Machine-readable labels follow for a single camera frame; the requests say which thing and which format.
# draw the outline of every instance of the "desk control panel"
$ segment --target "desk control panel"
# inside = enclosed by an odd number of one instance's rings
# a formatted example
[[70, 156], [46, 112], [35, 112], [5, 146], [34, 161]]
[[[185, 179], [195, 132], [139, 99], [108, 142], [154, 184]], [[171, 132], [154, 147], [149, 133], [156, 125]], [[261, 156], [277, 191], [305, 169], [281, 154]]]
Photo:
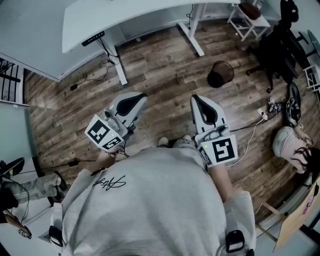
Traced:
[[95, 34], [94, 36], [90, 37], [89, 39], [85, 40], [84, 42], [82, 42], [82, 46], [87, 46], [89, 44], [91, 44], [92, 42], [98, 40], [99, 38], [102, 38], [105, 35], [105, 32], [102, 31], [98, 34]]

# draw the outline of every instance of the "wooden floor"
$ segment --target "wooden floor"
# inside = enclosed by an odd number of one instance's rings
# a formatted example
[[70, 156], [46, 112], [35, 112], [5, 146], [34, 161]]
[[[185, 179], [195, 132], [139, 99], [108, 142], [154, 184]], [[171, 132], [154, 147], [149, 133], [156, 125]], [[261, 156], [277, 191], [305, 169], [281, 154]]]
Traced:
[[[193, 135], [190, 98], [193, 94], [206, 96], [224, 109], [227, 123], [237, 129], [260, 119], [258, 108], [267, 110], [266, 92], [269, 86], [266, 75], [258, 71], [246, 76], [245, 71], [255, 67], [256, 58], [245, 51], [248, 43], [240, 42], [233, 28], [223, 23], [202, 22], [195, 34], [205, 56], [196, 57], [195, 51], [183, 33], [172, 27], [142, 37], [141, 42], [132, 41], [118, 47], [121, 63], [128, 84], [121, 86], [114, 67], [103, 81], [86, 81], [74, 91], [70, 86], [88, 79], [101, 79], [110, 64], [101, 64], [106, 59], [101, 55], [73, 72], [60, 83], [52, 82], [37, 74], [30, 74], [25, 83], [26, 103], [30, 105], [32, 128], [41, 168], [59, 166], [77, 158], [94, 160], [97, 147], [86, 138], [84, 131], [94, 114], [100, 114], [115, 96], [126, 92], [144, 92], [148, 95], [147, 109], [137, 123], [133, 137], [127, 142], [126, 152], [134, 155], [141, 149], [155, 146], [157, 140], [166, 136], [176, 139], [184, 134]], [[207, 75], [214, 62], [227, 61], [234, 68], [232, 82], [219, 89], [210, 87]], [[320, 108], [316, 96], [306, 89], [302, 70], [296, 84], [302, 100], [302, 121], [307, 134], [318, 141]], [[287, 89], [282, 79], [274, 78], [276, 101], [287, 98]], [[278, 116], [259, 125], [250, 143], [245, 158], [228, 169], [235, 188], [242, 187], [251, 193], [253, 206], [256, 197], [266, 199], [276, 207], [290, 196], [301, 183], [301, 176], [293, 167], [274, 155], [271, 144], [277, 130], [283, 125]], [[253, 129], [235, 132], [238, 153], [246, 149]], [[45, 174], [59, 171], [71, 184], [83, 168], [62, 166], [44, 170]], [[263, 207], [256, 215], [259, 221], [269, 212]]]

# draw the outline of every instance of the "gray sweatshirt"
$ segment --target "gray sweatshirt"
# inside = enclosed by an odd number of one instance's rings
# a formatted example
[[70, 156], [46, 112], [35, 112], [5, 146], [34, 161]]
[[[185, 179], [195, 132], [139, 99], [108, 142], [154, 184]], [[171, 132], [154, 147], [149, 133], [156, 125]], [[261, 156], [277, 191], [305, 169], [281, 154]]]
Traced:
[[223, 204], [190, 148], [150, 148], [96, 176], [83, 170], [62, 202], [63, 256], [225, 255], [232, 213], [256, 246], [250, 194]]

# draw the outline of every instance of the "trash can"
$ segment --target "trash can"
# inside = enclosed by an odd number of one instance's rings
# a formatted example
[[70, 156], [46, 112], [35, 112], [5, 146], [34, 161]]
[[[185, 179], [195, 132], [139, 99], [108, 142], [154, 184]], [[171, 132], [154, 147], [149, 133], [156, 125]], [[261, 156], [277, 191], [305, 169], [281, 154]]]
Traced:
[[208, 74], [208, 84], [213, 88], [219, 88], [224, 84], [232, 81], [235, 77], [235, 72], [232, 66], [223, 60], [219, 60], [213, 64], [213, 67]]

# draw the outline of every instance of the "person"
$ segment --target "person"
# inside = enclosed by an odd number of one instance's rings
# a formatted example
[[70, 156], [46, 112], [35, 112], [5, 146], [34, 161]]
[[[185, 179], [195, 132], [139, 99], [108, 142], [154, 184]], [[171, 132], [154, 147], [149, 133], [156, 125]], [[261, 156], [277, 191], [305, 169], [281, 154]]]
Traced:
[[303, 174], [308, 171], [318, 176], [320, 150], [314, 147], [313, 140], [303, 132], [301, 124], [295, 128], [281, 128], [273, 140], [272, 149], [277, 157], [291, 163], [297, 173]]
[[52, 225], [62, 212], [63, 256], [228, 255], [231, 214], [246, 249], [255, 249], [249, 192], [234, 191], [223, 164], [207, 172], [189, 135], [168, 145], [163, 137], [117, 163], [114, 151], [102, 151], [79, 173], [51, 217]]
[[32, 236], [30, 230], [22, 225], [18, 218], [11, 214], [8, 209], [16, 208], [18, 205], [28, 201], [56, 197], [59, 194], [58, 188], [62, 191], [67, 189], [66, 182], [58, 172], [23, 184], [15, 181], [2, 181], [2, 189], [0, 190], [0, 224], [9, 223], [22, 230], [30, 238]]

